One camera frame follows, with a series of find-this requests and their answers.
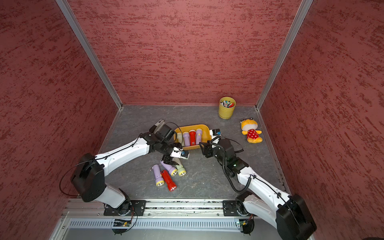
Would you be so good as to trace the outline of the yellow plastic storage box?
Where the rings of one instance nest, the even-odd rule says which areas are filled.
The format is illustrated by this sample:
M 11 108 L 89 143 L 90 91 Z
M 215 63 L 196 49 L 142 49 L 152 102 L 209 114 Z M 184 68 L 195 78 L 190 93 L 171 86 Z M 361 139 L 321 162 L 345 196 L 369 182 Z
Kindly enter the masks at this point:
M 183 132 L 189 132 L 190 130 L 195 130 L 196 131 L 196 129 L 198 129 L 198 128 L 201 128 L 203 130 L 203 136 L 202 136 L 202 141 L 201 142 L 207 143 L 208 140 L 211 140 L 211 136 L 210 136 L 210 133 L 209 133 L 209 131 L 210 131 L 209 128 L 206 125 L 202 125 L 202 124 L 200 124 L 200 125 L 184 126 L 184 127 L 177 127 L 175 129 L 175 132 L 183 134 Z M 175 142 L 178 143 L 177 135 L 175 136 Z M 184 146 L 184 140 L 183 140 L 182 146 L 183 146 L 184 150 L 195 150 L 195 149 L 199 149 L 200 148 L 199 145 L 185 147 Z

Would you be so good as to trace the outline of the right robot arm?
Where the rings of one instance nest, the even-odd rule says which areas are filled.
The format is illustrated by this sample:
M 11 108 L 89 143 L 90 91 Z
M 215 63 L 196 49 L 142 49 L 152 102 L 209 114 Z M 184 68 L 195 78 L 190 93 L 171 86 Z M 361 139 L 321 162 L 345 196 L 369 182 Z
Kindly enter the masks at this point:
M 305 200 L 281 191 L 258 175 L 237 156 L 229 139 L 215 137 L 199 146 L 206 158 L 217 159 L 231 188 L 238 193 L 240 214 L 261 218 L 273 226 L 283 240 L 307 240 L 317 230 Z

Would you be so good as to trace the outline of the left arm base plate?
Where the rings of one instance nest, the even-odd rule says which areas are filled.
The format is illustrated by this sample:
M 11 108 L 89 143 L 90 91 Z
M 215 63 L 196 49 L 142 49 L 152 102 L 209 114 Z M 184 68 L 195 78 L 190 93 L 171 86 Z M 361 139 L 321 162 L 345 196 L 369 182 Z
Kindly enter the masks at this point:
M 146 200 L 130 200 L 124 201 L 118 208 L 112 208 L 110 205 L 104 205 L 104 216 L 108 217 L 129 217 L 132 214 L 136 216 L 143 216 L 146 208 Z

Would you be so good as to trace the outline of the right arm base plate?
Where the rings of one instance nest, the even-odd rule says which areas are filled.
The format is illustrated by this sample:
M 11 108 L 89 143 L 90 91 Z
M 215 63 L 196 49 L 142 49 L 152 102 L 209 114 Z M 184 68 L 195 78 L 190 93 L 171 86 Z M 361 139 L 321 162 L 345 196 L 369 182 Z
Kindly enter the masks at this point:
M 223 212 L 225 217 L 250 217 L 243 203 L 238 200 L 224 200 Z

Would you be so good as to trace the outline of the purple flashlight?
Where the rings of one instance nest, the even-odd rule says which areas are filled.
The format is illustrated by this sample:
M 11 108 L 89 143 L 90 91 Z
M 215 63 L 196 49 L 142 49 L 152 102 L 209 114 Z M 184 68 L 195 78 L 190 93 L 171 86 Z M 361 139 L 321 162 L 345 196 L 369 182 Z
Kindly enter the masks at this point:
M 190 133 L 183 132 L 184 146 L 189 147 L 191 145 Z
M 164 185 L 165 181 L 162 177 L 159 165 L 157 164 L 153 165 L 152 170 L 155 176 L 156 186 L 161 187 L 162 185 Z
M 202 141 L 203 130 L 201 128 L 196 129 L 196 145 Z
M 178 173 L 178 170 L 172 165 L 166 164 L 163 161 L 161 161 L 161 164 L 167 170 L 170 176 L 175 176 Z

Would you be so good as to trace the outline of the green flashlight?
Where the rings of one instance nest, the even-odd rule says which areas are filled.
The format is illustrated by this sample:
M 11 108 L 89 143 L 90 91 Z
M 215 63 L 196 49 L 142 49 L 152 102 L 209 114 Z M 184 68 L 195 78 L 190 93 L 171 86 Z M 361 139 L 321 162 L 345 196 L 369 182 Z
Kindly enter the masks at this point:
M 178 174 L 180 177 L 183 177 L 186 175 L 187 171 L 186 169 L 184 168 L 181 160 L 179 158 L 174 158 L 174 162 L 175 162 L 175 167 L 176 169 L 178 170 Z
M 177 141 L 180 144 L 183 143 L 183 135 L 182 135 L 182 133 L 177 133 Z

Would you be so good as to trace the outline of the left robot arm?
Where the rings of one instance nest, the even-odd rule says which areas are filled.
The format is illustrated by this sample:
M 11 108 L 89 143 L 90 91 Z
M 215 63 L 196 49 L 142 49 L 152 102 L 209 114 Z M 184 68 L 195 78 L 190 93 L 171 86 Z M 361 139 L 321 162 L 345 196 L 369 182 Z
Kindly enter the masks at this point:
M 129 196 L 107 185 L 105 177 L 122 165 L 153 152 L 161 153 L 167 164 L 173 158 L 188 159 L 189 152 L 175 142 L 176 136 L 169 126 L 157 123 L 126 145 L 96 156 L 85 154 L 74 166 L 71 183 L 84 202 L 101 202 L 125 216 L 132 211 Z

